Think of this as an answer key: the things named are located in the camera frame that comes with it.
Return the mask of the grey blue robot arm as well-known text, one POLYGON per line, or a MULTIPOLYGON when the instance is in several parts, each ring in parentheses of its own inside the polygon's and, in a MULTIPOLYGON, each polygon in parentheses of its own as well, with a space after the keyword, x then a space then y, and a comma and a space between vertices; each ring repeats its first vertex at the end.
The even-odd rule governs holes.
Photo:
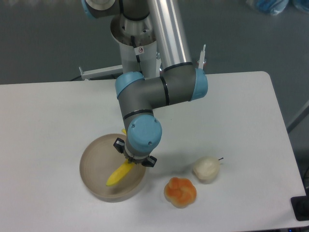
POLYGON ((191 62, 175 0, 84 0, 84 12, 112 16, 111 33, 121 50, 123 73, 115 81, 125 140, 114 147, 130 163, 153 167, 151 152, 162 137, 153 110, 203 98, 208 81, 191 62))

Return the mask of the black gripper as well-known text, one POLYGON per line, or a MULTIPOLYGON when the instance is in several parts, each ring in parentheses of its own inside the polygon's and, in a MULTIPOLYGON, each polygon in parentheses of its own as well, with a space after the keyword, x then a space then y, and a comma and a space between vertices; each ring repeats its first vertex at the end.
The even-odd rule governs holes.
POLYGON ((149 156, 150 153, 132 153, 128 148, 125 147, 125 141, 121 138, 117 138, 113 143, 114 148, 119 153, 124 153, 128 163, 141 164, 144 167, 154 167, 157 158, 149 156))

